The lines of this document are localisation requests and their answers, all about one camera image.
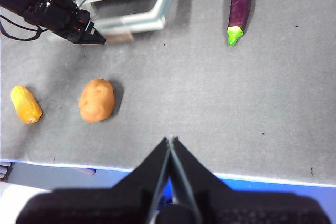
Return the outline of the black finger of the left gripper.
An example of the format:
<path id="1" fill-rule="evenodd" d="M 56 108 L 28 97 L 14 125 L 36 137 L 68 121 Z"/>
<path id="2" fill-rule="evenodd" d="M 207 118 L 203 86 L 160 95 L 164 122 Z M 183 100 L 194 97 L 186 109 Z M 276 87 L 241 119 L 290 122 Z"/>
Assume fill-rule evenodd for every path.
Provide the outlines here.
<path id="1" fill-rule="evenodd" d="M 88 21 L 79 34 L 79 44 L 104 45 L 106 42 L 106 39 L 95 29 L 94 22 L 92 21 Z"/>

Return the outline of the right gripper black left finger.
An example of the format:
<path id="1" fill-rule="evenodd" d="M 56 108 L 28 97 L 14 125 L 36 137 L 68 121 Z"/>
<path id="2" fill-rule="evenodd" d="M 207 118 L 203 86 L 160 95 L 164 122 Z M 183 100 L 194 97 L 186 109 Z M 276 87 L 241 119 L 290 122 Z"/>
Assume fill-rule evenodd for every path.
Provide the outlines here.
<path id="1" fill-rule="evenodd" d="M 169 141 L 111 188 L 62 188 L 32 197 L 16 223 L 148 223 L 167 182 Z"/>

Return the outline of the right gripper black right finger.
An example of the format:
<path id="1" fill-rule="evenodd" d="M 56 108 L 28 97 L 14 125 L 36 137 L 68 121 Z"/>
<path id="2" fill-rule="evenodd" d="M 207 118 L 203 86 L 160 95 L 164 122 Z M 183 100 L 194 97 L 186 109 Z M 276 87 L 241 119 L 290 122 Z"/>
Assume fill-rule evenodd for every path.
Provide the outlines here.
<path id="1" fill-rule="evenodd" d="M 179 141 L 170 140 L 173 199 L 196 223 L 330 223 L 313 198 L 294 193 L 233 190 Z"/>

